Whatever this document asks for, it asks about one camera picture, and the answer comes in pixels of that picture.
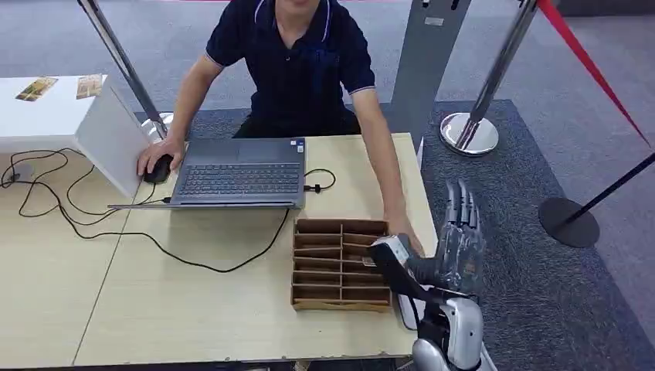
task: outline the laptop touchpad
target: laptop touchpad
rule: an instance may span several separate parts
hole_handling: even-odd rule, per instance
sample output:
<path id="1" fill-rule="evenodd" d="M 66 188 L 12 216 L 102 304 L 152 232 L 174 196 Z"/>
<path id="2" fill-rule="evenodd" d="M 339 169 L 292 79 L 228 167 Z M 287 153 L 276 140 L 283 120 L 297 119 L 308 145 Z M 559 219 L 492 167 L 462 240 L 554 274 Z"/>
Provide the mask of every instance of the laptop touchpad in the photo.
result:
<path id="1" fill-rule="evenodd" d="M 281 146 L 278 141 L 243 142 L 239 146 L 239 161 L 277 160 Z"/>

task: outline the wooden table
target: wooden table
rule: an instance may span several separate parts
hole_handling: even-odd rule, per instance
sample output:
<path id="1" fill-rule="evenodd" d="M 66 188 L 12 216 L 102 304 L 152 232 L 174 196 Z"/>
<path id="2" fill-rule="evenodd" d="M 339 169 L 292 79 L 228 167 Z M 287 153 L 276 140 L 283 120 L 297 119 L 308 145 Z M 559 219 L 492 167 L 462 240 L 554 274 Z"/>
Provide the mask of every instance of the wooden table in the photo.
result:
<path id="1" fill-rule="evenodd" d="M 412 139 L 394 134 L 394 142 L 409 217 L 432 255 L 436 234 Z M 333 171 L 335 186 L 321 194 L 308 193 L 305 208 L 290 213 L 271 250 L 232 273 L 191 267 L 167 257 L 143 237 L 122 237 L 75 365 L 365 358 L 411 352 L 416 334 L 406 330 L 396 314 L 291 308 L 295 218 L 382 218 L 382 197 L 361 137 L 308 138 L 307 169 L 313 168 Z M 329 175 L 307 180 L 329 181 Z M 169 196 L 174 183 L 170 179 L 158 187 L 155 198 Z M 149 192 L 150 186 L 143 186 L 137 198 Z M 133 210 L 124 230 L 149 233 L 180 257 L 225 269 L 264 249 L 283 214 L 254 209 Z M 101 279 L 103 271 L 94 271 Z"/>
<path id="2" fill-rule="evenodd" d="M 67 152 L 70 163 L 42 180 L 62 197 L 71 216 L 91 222 L 66 203 L 66 189 L 91 168 L 85 159 Z M 40 174 L 62 163 L 59 156 L 30 162 Z M 0 155 L 0 172 L 9 155 Z M 40 218 L 18 215 L 28 185 L 0 189 L 0 368 L 70 366 L 93 311 L 118 237 L 85 241 L 77 237 L 59 210 Z M 108 203 L 130 203 L 99 172 L 76 185 L 71 199 L 82 209 L 102 212 Z M 56 205 L 37 186 L 25 213 Z M 127 212 L 115 213 L 81 233 L 123 229 Z"/>

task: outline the cardboard compartment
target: cardboard compartment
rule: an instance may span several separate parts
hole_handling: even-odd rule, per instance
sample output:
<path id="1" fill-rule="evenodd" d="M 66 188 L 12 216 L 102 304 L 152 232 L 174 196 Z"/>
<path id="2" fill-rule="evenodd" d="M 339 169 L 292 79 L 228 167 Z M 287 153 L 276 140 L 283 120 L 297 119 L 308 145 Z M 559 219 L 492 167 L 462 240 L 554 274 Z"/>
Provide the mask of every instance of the cardboard compartment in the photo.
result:
<path id="1" fill-rule="evenodd" d="M 391 310 L 391 291 L 368 256 L 371 243 L 386 235 L 386 222 L 305 219 L 294 230 L 296 310 Z"/>
<path id="2" fill-rule="evenodd" d="M 384 236 L 387 234 L 387 222 L 384 220 L 346 219 L 341 221 L 343 233 Z"/>
<path id="3" fill-rule="evenodd" d="M 342 263 L 344 273 L 378 273 L 376 267 L 367 267 L 362 260 L 343 260 Z"/>
<path id="4" fill-rule="evenodd" d="M 294 271 L 341 272 L 339 259 L 323 257 L 294 257 Z"/>
<path id="5" fill-rule="evenodd" d="M 294 249 L 335 246 L 341 247 L 341 234 L 339 233 L 296 233 L 294 236 Z"/>
<path id="6" fill-rule="evenodd" d="M 341 275 L 330 272 L 294 271 L 294 285 L 341 286 Z"/>
<path id="7" fill-rule="evenodd" d="M 389 288 L 344 288 L 343 300 L 385 301 L 391 304 Z"/>
<path id="8" fill-rule="evenodd" d="M 341 248 L 339 246 L 335 247 L 321 247 L 312 246 L 312 247 L 303 247 L 301 249 L 294 250 L 295 257 L 323 257 L 327 259 L 341 259 Z"/>
<path id="9" fill-rule="evenodd" d="M 350 243 L 354 245 L 369 247 L 374 243 L 380 236 L 372 236 L 368 234 L 357 234 L 357 233 L 344 233 L 344 243 Z"/>
<path id="10" fill-rule="evenodd" d="M 323 286 L 296 286 L 292 288 L 294 299 L 334 299 L 339 300 L 339 288 L 326 288 Z"/>
<path id="11" fill-rule="evenodd" d="M 371 287 L 371 288 L 385 288 L 387 287 L 385 280 L 380 274 L 347 274 L 342 275 L 341 284 L 344 288 L 354 287 Z"/>
<path id="12" fill-rule="evenodd" d="M 298 219 L 296 233 L 341 233 L 341 220 L 339 219 Z"/>
<path id="13" fill-rule="evenodd" d="M 343 260 L 361 261 L 362 258 L 368 257 L 368 246 L 344 243 L 343 251 L 344 251 L 342 255 Z"/>

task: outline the man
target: man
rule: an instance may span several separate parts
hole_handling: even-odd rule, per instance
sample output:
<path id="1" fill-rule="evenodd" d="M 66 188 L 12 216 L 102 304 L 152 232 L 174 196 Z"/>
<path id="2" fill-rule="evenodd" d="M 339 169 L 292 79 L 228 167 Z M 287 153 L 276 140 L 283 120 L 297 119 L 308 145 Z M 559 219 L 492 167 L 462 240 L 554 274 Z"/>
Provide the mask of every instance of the man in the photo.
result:
<path id="1" fill-rule="evenodd" d="M 151 145 L 138 173 L 164 154 L 182 161 L 185 136 L 214 79 L 246 59 L 257 92 L 235 138 L 360 134 L 377 176 L 391 233 L 406 233 L 421 251 L 406 213 L 398 159 L 375 92 L 361 30 L 336 0 L 232 0 L 182 81 L 168 137 Z M 344 107 L 340 83 L 355 114 Z"/>

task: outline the robot finger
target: robot finger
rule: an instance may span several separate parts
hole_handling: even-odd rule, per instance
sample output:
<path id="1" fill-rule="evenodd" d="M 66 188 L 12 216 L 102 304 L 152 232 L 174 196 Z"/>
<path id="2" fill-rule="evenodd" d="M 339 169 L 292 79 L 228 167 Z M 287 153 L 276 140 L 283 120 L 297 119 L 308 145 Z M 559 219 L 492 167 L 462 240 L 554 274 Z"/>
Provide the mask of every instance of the robot finger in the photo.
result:
<path id="1" fill-rule="evenodd" d="M 459 195 L 450 182 L 446 182 L 448 188 L 448 203 L 446 204 L 446 222 L 451 224 L 459 223 L 458 209 L 460 207 Z"/>
<path id="2" fill-rule="evenodd" d="M 473 200 L 473 193 L 469 192 L 469 206 L 470 206 L 470 217 L 469 217 L 469 226 L 473 229 L 477 228 L 477 207 L 475 206 L 475 200 Z"/>
<path id="3" fill-rule="evenodd" d="M 465 226 L 469 224 L 469 214 L 470 214 L 469 195 L 468 195 L 467 185 L 464 184 L 464 181 L 462 179 L 459 179 L 457 183 L 459 183 L 460 185 L 460 202 L 461 202 L 460 225 Z"/>
<path id="4" fill-rule="evenodd" d="M 477 221 L 477 232 L 482 234 L 482 220 L 480 219 L 480 209 L 475 208 L 475 219 Z"/>

